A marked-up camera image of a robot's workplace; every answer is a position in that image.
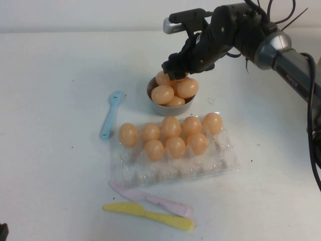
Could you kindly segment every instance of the clear plastic egg carton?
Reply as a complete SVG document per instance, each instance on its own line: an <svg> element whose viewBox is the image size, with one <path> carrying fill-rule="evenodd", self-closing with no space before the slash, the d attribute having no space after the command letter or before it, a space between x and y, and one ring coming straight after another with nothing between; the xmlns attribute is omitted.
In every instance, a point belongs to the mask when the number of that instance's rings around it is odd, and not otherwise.
<svg viewBox="0 0 321 241"><path fill-rule="evenodd" d="M203 122L204 116L197 117ZM139 132L143 125L137 125ZM161 122L156 125L161 130ZM160 132L159 140L165 147L166 139L162 131ZM148 159L143 149L145 143L141 137L134 147L129 148L123 146L118 140L118 135L115 135L112 143L111 179L124 186L133 187L238 170L239 165L226 130L223 128L215 135L208 130L202 130L202 133L208 139L208 148L202 155L195 155L192 148L187 145L184 156L173 159L169 150L165 148L163 158L157 162ZM180 137L183 140L187 139L184 134Z"/></svg>

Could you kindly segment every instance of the metal bowl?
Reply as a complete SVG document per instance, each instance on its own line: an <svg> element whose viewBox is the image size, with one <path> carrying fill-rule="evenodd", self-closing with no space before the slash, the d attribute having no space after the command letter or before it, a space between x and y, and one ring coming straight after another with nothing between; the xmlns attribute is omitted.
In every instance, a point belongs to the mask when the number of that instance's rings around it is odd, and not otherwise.
<svg viewBox="0 0 321 241"><path fill-rule="evenodd" d="M159 104L154 103L154 101L152 101L151 99L151 91L157 87L158 84L156 83L156 78L154 77L153 79L151 79L151 81L149 82L148 86L147 86L147 95L149 96L151 105L153 107L153 109L159 113L162 116L177 116L180 114L183 114L186 110L188 110L191 107L191 104L193 102L193 99L195 97L192 96L190 98L185 99L185 104L179 107L166 107L166 106L162 106Z"/></svg>

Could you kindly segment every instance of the egg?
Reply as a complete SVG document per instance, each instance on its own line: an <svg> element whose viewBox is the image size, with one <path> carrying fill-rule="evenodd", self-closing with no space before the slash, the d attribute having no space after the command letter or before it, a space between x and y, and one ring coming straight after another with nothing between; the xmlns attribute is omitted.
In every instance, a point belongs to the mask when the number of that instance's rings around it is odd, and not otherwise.
<svg viewBox="0 0 321 241"><path fill-rule="evenodd" d="M156 104L166 104L174 98L174 90L170 86L160 85L153 89L151 99Z"/></svg>
<svg viewBox="0 0 321 241"><path fill-rule="evenodd" d="M172 158L174 159L181 158L186 151L185 142L180 137L169 138L166 141L166 147L168 148Z"/></svg>
<svg viewBox="0 0 321 241"><path fill-rule="evenodd" d="M118 132L119 142L126 147L133 147L138 140L138 130L136 126L131 123L125 123L119 128Z"/></svg>
<svg viewBox="0 0 321 241"><path fill-rule="evenodd" d="M177 96L177 88L178 88L178 86L179 86L179 83L176 83L176 84L174 84L174 85L172 86L173 91L174 91L174 95L176 95L176 96Z"/></svg>
<svg viewBox="0 0 321 241"><path fill-rule="evenodd" d="M146 142L144 150L148 159L152 162L159 161L162 159L164 154L164 146L159 140L151 140Z"/></svg>
<svg viewBox="0 0 321 241"><path fill-rule="evenodd" d="M167 116L162 121L162 132L166 138L178 137L181 133L181 124L174 116Z"/></svg>
<svg viewBox="0 0 321 241"><path fill-rule="evenodd" d="M217 134L221 131L223 122L219 114L209 113L204 117L203 128L209 130L211 134Z"/></svg>
<svg viewBox="0 0 321 241"><path fill-rule="evenodd" d="M179 98L178 96L174 96L174 98L168 102L167 104L165 104L165 106L167 107L178 107L178 106L182 106L185 104L185 100L182 98Z"/></svg>
<svg viewBox="0 0 321 241"><path fill-rule="evenodd" d="M140 130L144 141L157 140L161 134L158 126L154 123L146 123Z"/></svg>
<svg viewBox="0 0 321 241"><path fill-rule="evenodd" d="M187 143L192 147L192 150L196 155L203 154L209 145L206 136L202 133L196 133L189 136Z"/></svg>
<svg viewBox="0 0 321 241"><path fill-rule="evenodd" d="M183 122L183 133L187 136L201 132L202 122L195 116L187 117Z"/></svg>
<svg viewBox="0 0 321 241"><path fill-rule="evenodd" d="M197 80L187 78L183 82L179 83L177 87L177 94L179 97L186 99L194 96L199 90L199 84Z"/></svg>
<svg viewBox="0 0 321 241"><path fill-rule="evenodd" d="M156 75L156 83L158 85L168 85L168 86L173 86L176 81L175 80L170 80L170 77L168 74L164 74L163 71L160 71Z"/></svg>

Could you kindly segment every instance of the black cable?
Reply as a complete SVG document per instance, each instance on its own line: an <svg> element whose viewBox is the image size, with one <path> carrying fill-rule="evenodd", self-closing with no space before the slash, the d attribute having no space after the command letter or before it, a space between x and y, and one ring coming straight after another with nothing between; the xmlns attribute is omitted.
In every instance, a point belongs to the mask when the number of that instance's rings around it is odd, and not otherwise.
<svg viewBox="0 0 321 241"><path fill-rule="evenodd" d="M231 58L238 58L240 57L242 54L239 53L239 54L230 54L229 52L226 53L227 56L231 57Z"/></svg>
<svg viewBox="0 0 321 241"><path fill-rule="evenodd" d="M315 86L315 62L311 55L307 53L301 53L301 54L307 58L309 63L311 83L310 83L309 97L307 102L307 137L308 137L308 143L309 143L309 153L310 153L310 160L311 160L313 175L321 191L321 180L316 168L317 156L315 155L316 148L315 148L315 143L313 141L313 129L312 129L312 100L313 100L314 86Z"/></svg>
<svg viewBox="0 0 321 241"><path fill-rule="evenodd" d="M252 2L251 0L244 0L254 11L256 11L258 14L261 15L262 17L262 21L264 23L269 23L269 17L267 16L266 12L259 7L258 5L256 5L254 2Z"/></svg>
<svg viewBox="0 0 321 241"><path fill-rule="evenodd" d="M270 1L269 1L269 5L267 6L267 11L266 11L267 16L269 17L270 20L271 20L271 18L270 18L270 13L271 13L272 2L273 2L273 0L270 0Z"/></svg>
<svg viewBox="0 0 321 241"><path fill-rule="evenodd" d="M273 0L270 0L269 1L269 5L267 6L267 17L269 19L270 19L270 12L271 12L272 2L273 2ZM289 20L292 17L293 13L294 13L295 5L296 5L295 0L292 0L292 11L289 14L289 16L287 16L285 19L282 19L280 21L275 22L275 24L281 24L281 23L284 23L285 21Z"/></svg>
<svg viewBox="0 0 321 241"><path fill-rule="evenodd" d="M289 27L295 20L297 20L302 14L304 14L304 12L307 10L308 8L306 8L302 13L300 13L298 16L296 16L290 23L288 23L287 25L285 25L285 27L282 29L282 31L284 29L286 29L287 27Z"/></svg>

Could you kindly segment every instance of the black object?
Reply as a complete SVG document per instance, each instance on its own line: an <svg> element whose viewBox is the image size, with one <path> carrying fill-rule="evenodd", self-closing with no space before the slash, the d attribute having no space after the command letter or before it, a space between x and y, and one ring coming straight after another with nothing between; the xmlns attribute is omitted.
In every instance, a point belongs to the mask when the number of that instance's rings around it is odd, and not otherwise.
<svg viewBox="0 0 321 241"><path fill-rule="evenodd" d="M314 93L314 87L315 87L315 62L311 55L307 53L301 53L304 57L308 60L309 65L309 72L310 72L310 91L309 91L309 97L307 102L307 137L308 137L308 143L309 143L309 153L310 153L310 161L311 161L311 167L313 171L314 178L316 180L317 186L319 187L321 191L321 180L319 177L319 174L317 172L316 164L320 167L320 160L318 157L320 155L317 155L320 150L320 145L318 143L318 139L315 139L313 137L313 122L312 122L312 100L313 100L313 93Z"/></svg>
<svg viewBox="0 0 321 241"><path fill-rule="evenodd" d="M0 241L6 241L9 234L8 225L6 223L0 223Z"/></svg>
<svg viewBox="0 0 321 241"><path fill-rule="evenodd" d="M185 78L186 72L193 74L214 69L214 63L233 46L253 62L258 46L277 30L277 26L268 21L266 13L253 2L216 8L211 24L204 19L209 13L195 9L170 16L170 21L185 26L189 36L181 52L171 54L162 64L164 73L168 73L171 80Z"/></svg>

